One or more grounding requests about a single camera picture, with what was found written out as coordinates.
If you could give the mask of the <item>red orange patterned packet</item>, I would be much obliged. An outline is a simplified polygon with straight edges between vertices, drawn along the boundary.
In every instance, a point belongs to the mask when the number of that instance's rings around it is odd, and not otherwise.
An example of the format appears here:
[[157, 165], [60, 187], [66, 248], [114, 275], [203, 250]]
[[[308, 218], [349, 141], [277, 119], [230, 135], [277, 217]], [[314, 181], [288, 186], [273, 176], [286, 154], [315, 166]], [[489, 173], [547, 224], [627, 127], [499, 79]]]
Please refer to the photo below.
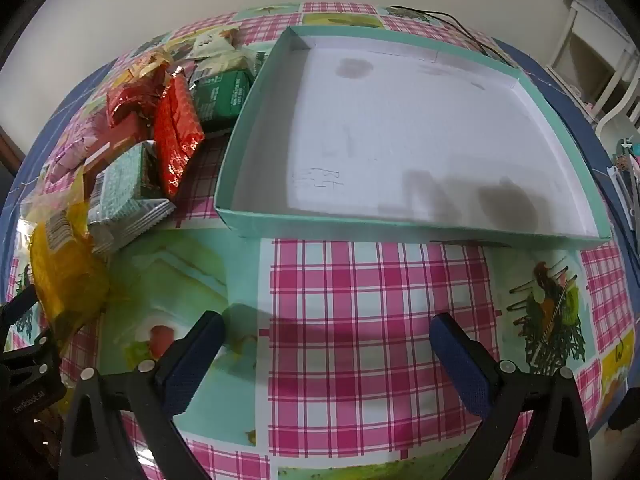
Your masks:
[[171, 76], [158, 102], [153, 136], [160, 184], [165, 196], [173, 200], [192, 157], [205, 140], [182, 70]]

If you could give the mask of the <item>purple cake snack packet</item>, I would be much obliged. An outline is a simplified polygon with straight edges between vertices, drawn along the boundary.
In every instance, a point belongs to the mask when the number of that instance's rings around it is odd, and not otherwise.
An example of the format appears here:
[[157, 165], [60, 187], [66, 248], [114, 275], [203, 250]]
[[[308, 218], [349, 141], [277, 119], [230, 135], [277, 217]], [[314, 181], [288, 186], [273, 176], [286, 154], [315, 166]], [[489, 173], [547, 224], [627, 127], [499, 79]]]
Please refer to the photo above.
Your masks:
[[58, 182], [75, 170], [104, 138], [107, 130], [106, 116], [101, 114], [94, 114], [77, 124], [62, 148], [54, 152], [47, 172], [48, 180]]

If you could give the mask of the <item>teal cardboard box tray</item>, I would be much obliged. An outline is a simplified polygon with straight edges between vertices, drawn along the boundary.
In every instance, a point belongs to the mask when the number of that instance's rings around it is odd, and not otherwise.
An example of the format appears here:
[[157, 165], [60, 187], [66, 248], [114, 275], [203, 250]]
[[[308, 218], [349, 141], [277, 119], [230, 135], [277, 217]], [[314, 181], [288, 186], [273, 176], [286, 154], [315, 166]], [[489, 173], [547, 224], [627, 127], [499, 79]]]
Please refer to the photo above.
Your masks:
[[612, 236], [573, 136], [521, 70], [348, 26], [282, 32], [215, 208], [258, 238], [582, 249]]

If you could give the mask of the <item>white persimmon snack packet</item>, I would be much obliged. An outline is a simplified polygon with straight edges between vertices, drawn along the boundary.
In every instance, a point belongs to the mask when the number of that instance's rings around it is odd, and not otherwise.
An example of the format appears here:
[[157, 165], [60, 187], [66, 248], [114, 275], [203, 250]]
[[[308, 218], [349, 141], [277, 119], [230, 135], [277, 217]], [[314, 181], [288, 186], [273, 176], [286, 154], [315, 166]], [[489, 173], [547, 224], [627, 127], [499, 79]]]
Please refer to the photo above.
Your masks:
[[222, 52], [232, 51], [238, 32], [238, 26], [219, 26], [206, 30], [195, 38], [186, 58], [200, 60]]

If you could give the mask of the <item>white shelf unit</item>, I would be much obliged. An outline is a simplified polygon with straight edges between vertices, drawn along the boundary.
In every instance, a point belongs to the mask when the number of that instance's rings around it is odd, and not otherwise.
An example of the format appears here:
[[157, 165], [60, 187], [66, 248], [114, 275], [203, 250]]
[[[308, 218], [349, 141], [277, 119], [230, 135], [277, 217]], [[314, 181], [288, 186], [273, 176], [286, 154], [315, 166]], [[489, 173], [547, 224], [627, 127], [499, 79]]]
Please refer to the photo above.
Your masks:
[[626, 32], [573, 0], [546, 71], [595, 124], [638, 65], [639, 51]]

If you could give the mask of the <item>yellow cake snack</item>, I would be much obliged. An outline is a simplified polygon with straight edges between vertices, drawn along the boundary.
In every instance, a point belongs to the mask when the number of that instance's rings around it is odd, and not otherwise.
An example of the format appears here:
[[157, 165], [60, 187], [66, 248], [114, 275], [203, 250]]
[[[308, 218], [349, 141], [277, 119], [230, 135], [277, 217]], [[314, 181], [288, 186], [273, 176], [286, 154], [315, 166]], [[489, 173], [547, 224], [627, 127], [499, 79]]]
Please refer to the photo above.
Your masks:
[[88, 204], [73, 203], [32, 232], [29, 263], [58, 350], [99, 315], [110, 289], [106, 264], [93, 253], [87, 218]]

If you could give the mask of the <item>red box snack packet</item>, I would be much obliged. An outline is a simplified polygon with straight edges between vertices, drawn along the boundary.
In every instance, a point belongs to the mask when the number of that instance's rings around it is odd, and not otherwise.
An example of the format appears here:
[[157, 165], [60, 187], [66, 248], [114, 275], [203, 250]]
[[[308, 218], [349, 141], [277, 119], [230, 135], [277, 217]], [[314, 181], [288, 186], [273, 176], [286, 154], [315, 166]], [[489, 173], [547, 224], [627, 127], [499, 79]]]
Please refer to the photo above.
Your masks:
[[84, 173], [98, 174], [111, 162], [134, 145], [149, 139], [150, 130], [146, 121], [132, 112], [106, 135], [96, 142], [85, 159]]

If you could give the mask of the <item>patchwork plastic tablecloth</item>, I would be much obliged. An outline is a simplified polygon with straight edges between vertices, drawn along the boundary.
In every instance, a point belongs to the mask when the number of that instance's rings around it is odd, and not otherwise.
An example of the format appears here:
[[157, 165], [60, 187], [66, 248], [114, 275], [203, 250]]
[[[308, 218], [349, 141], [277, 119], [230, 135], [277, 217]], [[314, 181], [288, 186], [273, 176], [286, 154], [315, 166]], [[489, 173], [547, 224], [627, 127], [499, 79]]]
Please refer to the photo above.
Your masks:
[[[153, 46], [183, 58], [219, 26], [238, 26], [236, 44], [262, 53], [292, 26], [402, 32], [533, 82], [500, 41], [448, 16], [364, 3], [221, 14]], [[207, 308], [246, 304], [232, 347], [177, 419], [214, 478], [414, 478], [420, 466], [439, 476], [478, 425], [431, 350], [427, 325], [439, 312], [523, 370], [570, 368], [591, 430], [638, 384], [639, 282], [627, 278], [609, 211], [612, 236], [590, 249], [245, 237], [214, 206], [226, 151], [219, 140], [204, 146], [175, 214], [116, 258], [115, 298], [62, 366], [70, 382], [88, 365], [126, 370], [154, 336], [181, 335]]]

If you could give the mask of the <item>teal patterned snack packet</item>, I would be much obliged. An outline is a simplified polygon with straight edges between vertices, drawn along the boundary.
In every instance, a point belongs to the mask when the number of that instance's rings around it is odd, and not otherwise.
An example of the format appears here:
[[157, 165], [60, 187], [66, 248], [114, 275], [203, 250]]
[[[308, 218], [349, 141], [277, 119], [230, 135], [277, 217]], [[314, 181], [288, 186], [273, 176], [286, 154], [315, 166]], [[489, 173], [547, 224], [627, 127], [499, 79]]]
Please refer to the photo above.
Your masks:
[[155, 142], [146, 140], [96, 176], [87, 223], [98, 256], [118, 252], [176, 209], [160, 186], [156, 165]]

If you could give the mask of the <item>blue plaid cloth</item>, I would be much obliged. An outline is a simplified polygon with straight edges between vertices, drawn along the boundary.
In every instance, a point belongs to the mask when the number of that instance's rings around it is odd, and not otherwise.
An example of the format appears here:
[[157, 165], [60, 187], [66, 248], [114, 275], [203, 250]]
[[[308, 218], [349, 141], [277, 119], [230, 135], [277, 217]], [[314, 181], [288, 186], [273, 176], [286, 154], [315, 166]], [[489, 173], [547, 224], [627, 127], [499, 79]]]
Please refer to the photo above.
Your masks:
[[[608, 205], [608, 211], [613, 218], [616, 240], [620, 245], [623, 263], [625, 263], [627, 278], [634, 283], [638, 283], [639, 257], [634, 249], [634, 233], [631, 232], [627, 220], [624, 218], [622, 203], [606, 172], [606, 168], [611, 166], [611, 161], [608, 159], [608, 155], [596, 137], [593, 128], [589, 125], [589, 122], [586, 121], [582, 112], [578, 110], [578, 107], [572, 99], [551, 80], [551, 77], [533, 58], [503, 41], [500, 41], [498, 46], [506, 52], [506, 54], [510, 55], [527, 75], [533, 78], [533, 83], [536, 84], [537, 89], [556, 111], [556, 114], [561, 117], [567, 129], [570, 130], [594, 180], [597, 185], [599, 185], [605, 203]], [[14, 252], [15, 228], [21, 200], [34, 188], [35, 180], [38, 178], [42, 165], [52, 152], [60, 136], [62, 136], [73, 114], [78, 112], [82, 104], [85, 104], [90, 94], [104, 81], [107, 73], [115, 64], [115, 61], [106, 63], [73, 88], [42, 128], [34, 145], [25, 156], [20, 169], [17, 170], [12, 182], [12, 188], [6, 196], [1, 214], [2, 292], [6, 292], [9, 287], [10, 267]]]

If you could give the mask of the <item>dark green snack packet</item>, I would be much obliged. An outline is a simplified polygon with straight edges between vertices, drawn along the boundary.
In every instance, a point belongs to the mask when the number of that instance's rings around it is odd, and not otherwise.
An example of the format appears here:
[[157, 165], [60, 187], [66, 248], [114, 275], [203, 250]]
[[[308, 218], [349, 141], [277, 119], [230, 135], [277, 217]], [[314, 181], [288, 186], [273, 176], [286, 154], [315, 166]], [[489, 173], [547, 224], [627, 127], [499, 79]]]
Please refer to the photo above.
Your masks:
[[200, 79], [192, 91], [198, 119], [223, 122], [238, 118], [253, 81], [246, 70], [230, 70]]

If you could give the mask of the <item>red flower biscuit packet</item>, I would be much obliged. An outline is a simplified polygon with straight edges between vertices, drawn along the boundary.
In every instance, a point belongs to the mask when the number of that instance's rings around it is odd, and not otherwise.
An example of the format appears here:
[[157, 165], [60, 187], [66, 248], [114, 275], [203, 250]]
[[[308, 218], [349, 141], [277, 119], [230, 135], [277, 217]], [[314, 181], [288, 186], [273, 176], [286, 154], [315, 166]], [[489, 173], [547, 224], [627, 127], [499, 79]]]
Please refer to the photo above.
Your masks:
[[131, 113], [151, 119], [164, 92], [166, 76], [166, 66], [160, 65], [107, 92], [107, 125], [115, 128]]

